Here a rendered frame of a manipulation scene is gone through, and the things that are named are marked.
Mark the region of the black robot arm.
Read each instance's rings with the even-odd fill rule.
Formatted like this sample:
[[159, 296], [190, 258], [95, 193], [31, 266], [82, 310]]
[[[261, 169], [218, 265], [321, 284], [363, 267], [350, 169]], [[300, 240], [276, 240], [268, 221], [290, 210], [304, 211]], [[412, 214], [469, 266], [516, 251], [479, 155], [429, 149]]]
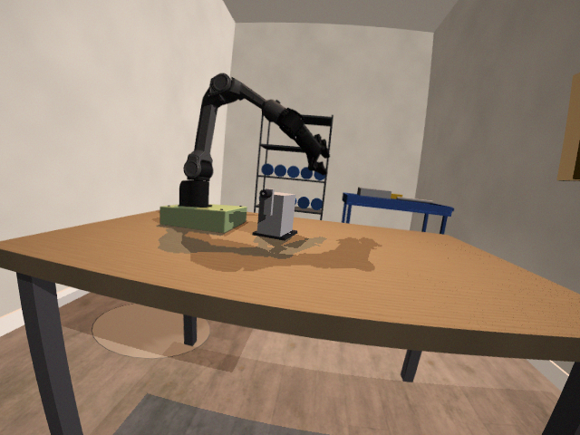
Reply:
[[227, 74], [219, 73], [210, 79], [209, 89], [203, 96], [195, 148], [184, 165], [188, 180], [182, 180], [179, 185], [181, 207], [212, 207], [208, 205], [209, 179], [214, 172], [210, 151], [218, 108], [222, 105], [246, 99], [259, 107], [262, 114], [278, 125], [301, 149], [308, 148], [314, 142], [314, 136], [304, 125], [305, 119], [300, 113], [285, 108], [279, 100], [266, 100], [242, 82], [233, 77], [231, 79]]

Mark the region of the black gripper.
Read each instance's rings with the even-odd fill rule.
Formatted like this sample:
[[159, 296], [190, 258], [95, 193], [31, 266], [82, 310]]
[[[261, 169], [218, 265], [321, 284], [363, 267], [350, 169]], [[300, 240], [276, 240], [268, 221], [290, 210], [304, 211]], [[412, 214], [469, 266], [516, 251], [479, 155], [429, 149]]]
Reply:
[[[330, 158], [329, 151], [326, 145], [326, 139], [321, 140], [321, 135], [314, 135], [314, 142], [308, 148], [302, 149], [306, 154], [308, 160], [308, 169], [311, 171], [316, 171], [322, 175], [327, 174], [327, 170], [324, 167], [323, 162], [318, 162], [320, 154], [326, 159]], [[323, 146], [322, 146], [323, 145]], [[321, 153], [322, 152], [322, 153]], [[316, 163], [316, 164], [315, 164]]]

